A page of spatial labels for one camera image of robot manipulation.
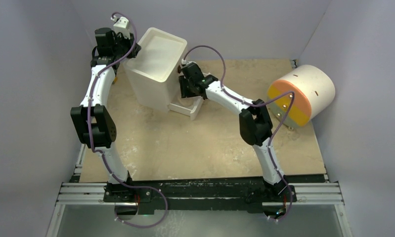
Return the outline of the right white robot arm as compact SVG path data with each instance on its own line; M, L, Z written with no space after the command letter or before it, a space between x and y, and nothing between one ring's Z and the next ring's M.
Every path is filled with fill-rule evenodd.
M179 72L182 98L209 99L238 115L240 136L253 147L260 162L266 197L272 201L283 197L287 182L272 145L272 121L263 100L252 101L235 92L226 93L220 80L204 74L195 62L182 60Z

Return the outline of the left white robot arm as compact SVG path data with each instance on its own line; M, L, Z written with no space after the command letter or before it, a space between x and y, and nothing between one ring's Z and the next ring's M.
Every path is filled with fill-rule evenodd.
M117 129L106 106L120 63L135 58L141 47L136 43L135 33L129 28L99 28L95 30L95 40L87 93L79 106L71 108L70 117L80 142L98 155L105 166L108 174L107 192L111 193L116 188L116 196L128 202L134 198L135 188L117 151Z

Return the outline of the white drawer cabinet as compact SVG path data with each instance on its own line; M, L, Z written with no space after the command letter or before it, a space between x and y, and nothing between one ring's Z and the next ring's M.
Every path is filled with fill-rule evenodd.
M127 78L139 104L161 112L179 92L179 72L166 82L166 60L169 48L187 45L187 41L157 28L149 28L138 44L141 50L135 58L123 64Z

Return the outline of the white drawer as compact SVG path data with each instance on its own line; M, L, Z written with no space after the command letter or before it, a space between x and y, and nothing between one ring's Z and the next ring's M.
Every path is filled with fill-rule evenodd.
M172 81L172 77L178 74L178 67L181 60L188 50L188 45L176 46L169 48L166 60L166 82Z
M204 100L202 97L181 98L178 96L169 105L171 111L186 115L195 120Z

